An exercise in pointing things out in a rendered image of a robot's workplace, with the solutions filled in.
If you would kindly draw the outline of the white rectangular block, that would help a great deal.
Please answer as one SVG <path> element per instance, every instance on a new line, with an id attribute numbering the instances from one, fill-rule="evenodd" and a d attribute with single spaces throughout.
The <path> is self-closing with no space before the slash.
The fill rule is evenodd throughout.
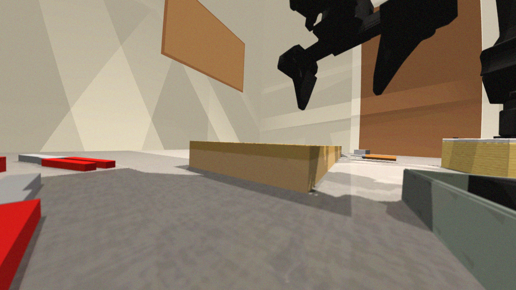
<path id="1" fill-rule="evenodd" d="M 354 150 L 354 154 L 358 154 L 358 155 L 370 154 L 370 150 Z"/>

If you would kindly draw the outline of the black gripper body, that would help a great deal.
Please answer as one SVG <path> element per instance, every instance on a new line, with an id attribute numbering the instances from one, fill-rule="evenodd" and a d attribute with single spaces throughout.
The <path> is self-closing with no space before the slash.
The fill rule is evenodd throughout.
<path id="1" fill-rule="evenodd" d="M 312 74 L 317 74 L 317 61 L 330 54 L 334 56 L 349 51 L 364 42 L 381 35 L 380 11 L 374 12 L 371 0 L 351 2 L 341 0 L 322 12 L 321 21 L 313 27 L 318 42 L 304 49 L 295 45 L 279 56 L 278 70 L 292 58 Z M 431 0 L 436 29 L 449 25 L 458 17 L 458 0 Z"/>

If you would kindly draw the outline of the brown-handled awl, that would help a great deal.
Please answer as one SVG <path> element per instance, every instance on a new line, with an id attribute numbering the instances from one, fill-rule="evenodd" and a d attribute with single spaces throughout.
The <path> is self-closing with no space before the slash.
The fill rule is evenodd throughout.
<path id="1" fill-rule="evenodd" d="M 361 156 L 361 155 L 356 155 L 356 156 Z M 361 157 L 366 158 L 366 159 L 373 159 L 373 160 L 395 160 L 396 161 L 396 156 L 363 154 Z"/>

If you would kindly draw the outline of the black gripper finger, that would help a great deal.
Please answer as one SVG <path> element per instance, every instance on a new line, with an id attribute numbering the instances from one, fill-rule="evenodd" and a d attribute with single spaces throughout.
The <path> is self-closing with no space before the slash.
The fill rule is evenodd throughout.
<path id="1" fill-rule="evenodd" d="M 402 63 L 436 32 L 431 0 L 388 0 L 379 6 L 381 38 L 373 76 L 373 93 L 383 93 Z"/>
<path id="2" fill-rule="evenodd" d="M 305 110 L 310 100 L 317 77 L 294 58 L 282 65 L 284 73 L 292 77 L 298 108 Z"/>

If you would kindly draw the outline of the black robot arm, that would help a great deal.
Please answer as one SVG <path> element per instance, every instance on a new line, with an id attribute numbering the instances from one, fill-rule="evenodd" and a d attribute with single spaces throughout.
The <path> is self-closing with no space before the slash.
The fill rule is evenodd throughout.
<path id="1" fill-rule="evenodd" d="M 306 18 L 313 31 L 318 15 L 341 0 L 289 0 L 290 8 Z M 499 112 L 500 136 L 516 136 L 516 0 L 496 0 L 499 38 L 481 52 L 481 74 L 490 104 L 503 104 Z"/>

